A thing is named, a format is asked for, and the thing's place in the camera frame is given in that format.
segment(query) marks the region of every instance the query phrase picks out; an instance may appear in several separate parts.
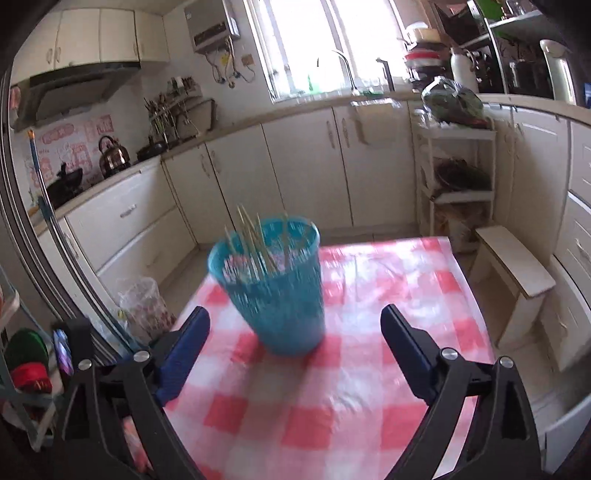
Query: white kitchen cabinet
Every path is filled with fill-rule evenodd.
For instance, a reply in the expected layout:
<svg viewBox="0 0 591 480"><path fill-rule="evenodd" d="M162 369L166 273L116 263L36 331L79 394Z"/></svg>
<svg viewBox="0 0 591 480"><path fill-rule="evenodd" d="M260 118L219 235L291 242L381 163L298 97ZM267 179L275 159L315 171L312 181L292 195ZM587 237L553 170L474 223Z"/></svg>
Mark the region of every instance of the white kitchen cabinet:
<svg viewBox="0 0 591 480"><path fill-rule="evenodd" d="M120 280L151 277L160 284L194 247L189 229L175 208L128 243L97 275L117 298Z"/></svg>
<svg viewBox="0 0 591 480"><path fill-rule="evenodd" d="M100 192L67 215L95 271L132 238L176 206L159 163Z"/></svg>
<svg viewBox="0 0 591 480"><path fill-rule="evenodd" d="M139 59L142 61L170 61L164 20L159 15L135 12Z"/></svg>
<svg viewBox="0 0 591 480"><path fill-rule="evenodd" d="M495 208L493 218L497 223L506 225L511 210L511 192L513 189L514 170L514 129L510 106L485 104L485 115L495 123L496 135L496 179Z"/></svg>
<svg viewBox="0 0 591 480"><path fill-rule="evenodd" d="M343 157L332 109L263 125L281 197L290 215L320 229L352 226Z"/></svg>
<svg viewBox="0 0 591 480"><path fill-rule="evenodd" d="M351 108L334 108L353 225L409 225L415 223L415 172L410 121L406 103L396 109L392 144L361 143Z"/></svg>
<svg viewBox="0 0 591 480"><path fill-rule="evenodd" d="M100 10L79 8L61 13L57 33L55 68L100 62Z"/></svg>
<svg viewBox="0 0 591 480"><path fill-rule="evenodd" d="M591 205L591 128L571 122L573 167L570 189Z"/></svg>
<svg viewBox="0 0 591 480"><path fill-rule="evenodd" d="M207 142L207 150L235 225L240 204L250 215L259 214L262 219L284 211L260 125Z"/></svg>
<svg viewBox="0 0 591 480"><path fill-rule="evenodd" d="M97 293L99 298L105 304L107 309L113 314L116 315L117 312L117 305L110 297L110 295L106 292L103 285L98 280L95 273L92 271L90 265L86 261L86 258L82 254L82 250L74 240L74 236L66 222L66 219L60 220L60 227L66 236L66 240L68 242L69 247L74 252L74 257L82 271L84 272L87 280L90 283L90 286L94 289ZM60 253L57 250L56 244L51 237L51 233L49 230L46 230L39 236L39 244L41 245L41 249L45 256L47 257L47 261L51 265L53 271L55 272L57 278L60 280L64 289L69 293L70 297L76 304L76 306L80 309L80 311L85 314L93 325L100 326L100 318L96 314L94 308L90 305L86 297L82 294L82 291L74 281L74 278L70 274L70 271L66 267L64 259L62 259Z"/></svg>
<svg viewBox="0 0 591 480"><path fill-rule="evenodd" d="M138 61L135 17L131 10L100 9L100 60Z"/></svg>
<svg viewBox="0 0 591 480"><path fill-rule="evenodd" d="M569 172L564 118L515 108L515 167L507 228L548 265L558 237Z"/></svg>
<svg viewBox="0 0 591 480"><path fill-rule="evenodd" d="M53 70L61 12L49 13L27 38L12 65L11 84Z"/></svg>
<svg viewBox="0 0 591 480"><path fill-rule="evenodd" d="M165 167L197 242L212 244L223 238L232 220L205 145L169 158Z"/></svg>
<svg viewBox="0 0 591 480"><path fill-rule="evenodd" d="M573 365L589 351L591 310L577 285L552 256L548 272L556 280L540 313L540 320L559 370Z"/></svg>

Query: cooking utensil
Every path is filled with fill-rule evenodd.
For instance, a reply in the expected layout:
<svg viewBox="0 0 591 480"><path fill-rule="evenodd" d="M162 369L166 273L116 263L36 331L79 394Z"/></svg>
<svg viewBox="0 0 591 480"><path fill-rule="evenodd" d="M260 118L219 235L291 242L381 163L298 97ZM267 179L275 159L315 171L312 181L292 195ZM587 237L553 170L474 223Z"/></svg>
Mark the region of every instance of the cooking utensil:
<svg viewBox="0 0 591 480"><path fill-rule="evenodd" d="M160 141L160 142L154 143L152 141L152 142L150 142L149 145L146 145L145 147L140 148L137 151L136 155L138 157L138 161L145 161L150 158L156 157L157 155L160 155L160 154L166 152L167 150L168 150L168 146L167 146L166 142Z"/></svg>
<svg viewBox="0 0 591 480"><path fill-rule="evenodd" d="M109 140L111 147L103 151L103 140ZM100 172L104 178L109 178L117 172L125 170L131 166L129 153L119 142L113 140L109 135L103 135L99 140L99 151L102 154L99 160Z"/></svg>

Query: white floor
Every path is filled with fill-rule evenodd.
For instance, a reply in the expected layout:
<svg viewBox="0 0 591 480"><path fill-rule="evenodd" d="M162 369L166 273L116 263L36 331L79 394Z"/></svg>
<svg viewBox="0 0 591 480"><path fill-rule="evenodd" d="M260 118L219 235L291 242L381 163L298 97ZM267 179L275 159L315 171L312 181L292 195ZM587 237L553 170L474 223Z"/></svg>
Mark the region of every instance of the white floor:
<svg viewBox="0 0 591 480"><path fill-rule="evenodd" d="M387 236L372 235L349 238L328 239L325 245L352 244L391 239ZM184 265L161 289L168 308L179 315L189 299L199 288L207 275L207 256L209 251L195 251ZM467 276L474 255L458 255L457 260ZM491 344L497 357L510 356L517 365L525 390L530 400L538 432L541 433L554 421L568 412L584 395L591 391L591 358L583 359L579 366L567 373L558 372L546 347L544 334L539 325L522 340L509 348L499 349L496 341L504 328L502 318L508 318L511 305L506 302L504 283L492 277L482 288L474 289L476 301L485 319ZM507 305L506 311L499 305Z"/></svg>

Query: cabinet handle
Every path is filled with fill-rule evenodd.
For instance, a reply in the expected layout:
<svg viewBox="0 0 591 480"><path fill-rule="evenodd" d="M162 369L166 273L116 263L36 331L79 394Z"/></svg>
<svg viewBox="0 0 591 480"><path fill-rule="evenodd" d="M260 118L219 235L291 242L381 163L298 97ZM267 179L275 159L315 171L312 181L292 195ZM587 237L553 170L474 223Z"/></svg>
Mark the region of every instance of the cabinet handle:
<svg viewBox="0 0 591 480"><path fill-rule="evenodd" d="M80 255L78 255L78 250L76 250L76 248L74 247L74 241L67 235L65 235L66 240L68 240L68 243L70 244L70 249L72 250L72 253L74 254L75 259L79 260L80 259Z"/></svg>
<svg viewBox="0 0 591 480"><path fill-rule="evenodd" d="M579 242L579 239L578 238L575 238L574 241L577 244L577 248L579 249L579 252L581 254L581 257L583 257L587 262L591 262L591 257L589 257L589 254L583 248L583 246L581 245L581 242Z"/></svg>
<svg viewBox="0 0 591 480"><path fill-rule="evenodd" d="M216 173L218 175L220 175L222 173L222 169L220 168L220 162L218 162L218 160L217 160L215 150L212 150L212 164L213 164L213 169L216 171Z"/></svg>
<svg viewBox="0 0 591 480"><path fill-rule="evenodd" d="M330 140L330 146L333 148L333 150L336 148L335 147L335 136L332 133L332 129L330 127L330 122L327 120L326 121L326 128L328 128L329 130L329 140Z"/></svg>
<svg viewBox="0 0 591 480"><path fill-rule="evenodd" d="M133 212L138 206L136 204L133 204L131 207L129 207L126 211L124 211L121 215L119 215L120 218L125 218L129 215L131 215L131 212Z"/></svg>
<svg viewBox="0 0 591 480"><path fill-rule="evenodd" d="M563 330L564 330L564 333L563 333L563 335L562 335L562 336L563 336L563 337L566 337L566 336L569 334L569 328L568 328L568 327L567 327L567 326L566 326L564 323L562 323L562 320L560 320L560 317L558 317L558 316L557 316L557 318L558 318L558 323L560 324L560 326L561 326L561 327L563 328Z"/></svg>
<svg viewBox="0 0 591 480"><path fill-rule="evenodd" d="M341 124L343 125L343 134L345 135L345 144L347 145L347 148L350 148L351 145L349 144L349 130L347 130L347 122L345 121L344 117L341 120Z"/></svg>
<svg viewBox="0 0 591 480"><path fill-rule="evenodd" d="M154 259L148 265L146 265L146 267L152 268L156 264L156 262L160 259L161 256L162 256L162 252L158 252L158 255L156 255L154 257Z"/></svg>
<svg viewBox="0 0 591 480"><path fill-rule="evenodd" d="M201 154L201 168L205 172L205 175L207 175L207 178L210 179L211 178L211 175L209 174L209 172L205 168L205 156L203 154Z"/></svg>

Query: window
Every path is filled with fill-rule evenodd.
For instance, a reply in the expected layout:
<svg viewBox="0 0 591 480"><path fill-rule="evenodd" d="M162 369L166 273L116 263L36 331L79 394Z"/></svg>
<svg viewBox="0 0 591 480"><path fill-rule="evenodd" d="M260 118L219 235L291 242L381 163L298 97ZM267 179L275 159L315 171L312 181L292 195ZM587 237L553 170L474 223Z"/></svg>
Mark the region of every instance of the window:
<svg viewBox="0 0 591 480"><path fill-rule="evenodd" d="M246 0L273 101L306 93L385 85L405 75L406 53L391 0Z"/></svg>

